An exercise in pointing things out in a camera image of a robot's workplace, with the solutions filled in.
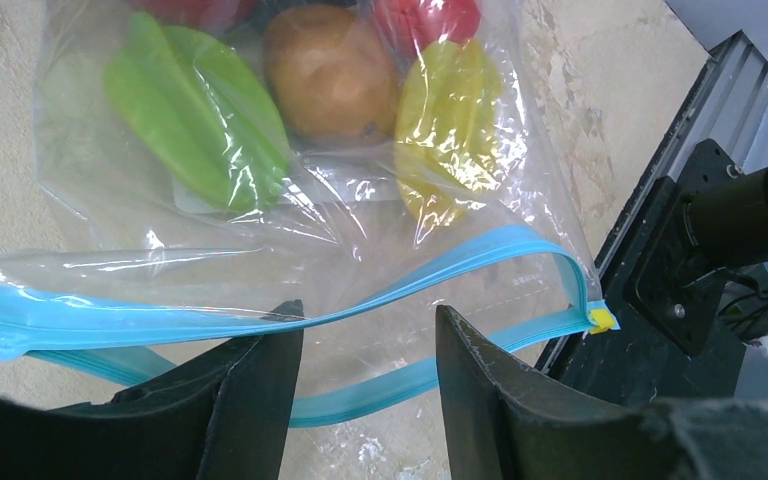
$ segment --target green pepper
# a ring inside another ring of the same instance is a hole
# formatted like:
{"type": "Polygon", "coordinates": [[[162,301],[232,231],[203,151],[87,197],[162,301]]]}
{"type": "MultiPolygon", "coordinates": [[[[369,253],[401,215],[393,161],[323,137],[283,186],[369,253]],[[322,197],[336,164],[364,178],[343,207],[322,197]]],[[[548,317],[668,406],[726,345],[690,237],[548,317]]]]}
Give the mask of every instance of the green pepper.
{"type": "Polygon", "coordinates": [[[429,45],[411,67],[396,119],[394,163],[402,199],[427,226],[466,206],[460,189],[498,188],[495,107],[501,77],[476,40],[429,45]]]}
{"type": "Polygon", "coordinates": [[[263,211],[281,195],[291,155],[281,116],[227,45],[136,13],[104,89],[155,156],[213,207],[263,211]]]}

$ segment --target beige tabletop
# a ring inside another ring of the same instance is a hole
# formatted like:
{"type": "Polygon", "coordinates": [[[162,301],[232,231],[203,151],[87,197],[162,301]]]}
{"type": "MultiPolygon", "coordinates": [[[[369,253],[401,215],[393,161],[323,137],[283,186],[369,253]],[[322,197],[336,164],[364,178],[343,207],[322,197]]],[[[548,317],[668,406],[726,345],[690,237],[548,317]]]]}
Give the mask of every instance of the beige tabletop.
{"type": "MultiPolygon", "coordinates": [[[[661,0],[521,1],[526,63],[595,255],[707,55],[661,0]]],[[[41,0],[0,0],[0,255],[62,246],[34,184],[31,85],[43,12],[41,0]]],[[[200,348],[164,352],[181,360],[200,348]]],[[[33,359],[0,364],[0,395],[39,407],[105,401],[118,389],[33,359]]],[[[291,431],[282,476],[446,478],[439,415],[423,416],[423,405],[439,409],[436,395],[291,431]]]]}

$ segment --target yellow tab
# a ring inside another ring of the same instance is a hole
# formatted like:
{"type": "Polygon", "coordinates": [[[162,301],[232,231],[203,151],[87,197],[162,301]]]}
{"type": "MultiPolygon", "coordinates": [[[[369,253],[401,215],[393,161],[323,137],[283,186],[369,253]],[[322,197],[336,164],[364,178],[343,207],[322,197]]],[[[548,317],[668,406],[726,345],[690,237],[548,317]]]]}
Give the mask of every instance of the yellow tab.
{"type": "Polygon", "coordinates": [[[590,329],[590,333],[602,333],[617,326],[617,319],[607,308],[595,308],[590,311],[590,321],[596,326],[590,329]]]}

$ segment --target ziplock bag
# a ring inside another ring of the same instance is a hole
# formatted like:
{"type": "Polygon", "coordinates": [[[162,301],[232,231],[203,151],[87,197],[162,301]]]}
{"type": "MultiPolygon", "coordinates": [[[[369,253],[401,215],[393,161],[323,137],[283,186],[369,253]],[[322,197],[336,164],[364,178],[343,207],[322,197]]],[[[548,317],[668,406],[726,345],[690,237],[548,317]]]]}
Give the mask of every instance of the ziplock bag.
{"type": "Polygon", "coordinates": [[[294,3],[49,2],[38,175],[73,252],[0,259],[0,360],[133,384],[172,367],[145,346],[308,328],[316,426],[433,388],[440,303],[509,350],[616,328],[515,4],[294,3]]]}

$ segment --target red apple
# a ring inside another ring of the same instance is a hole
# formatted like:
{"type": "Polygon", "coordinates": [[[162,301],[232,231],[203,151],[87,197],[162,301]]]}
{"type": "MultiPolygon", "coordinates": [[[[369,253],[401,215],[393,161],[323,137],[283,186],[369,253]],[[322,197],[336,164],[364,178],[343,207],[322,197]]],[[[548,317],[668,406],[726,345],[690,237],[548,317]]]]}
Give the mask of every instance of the red apple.
{"type": "Polygon", "coordinates": [[[465,43],[481,23],[475,0],[375,0],[372,12],[393,48],[409,57],[440,40],[465,43]]]}
{"type": "Polygon", "coordinates": [[[221,33],[242,20],[257,0],[128,0],[158,20],[221,33]]]}

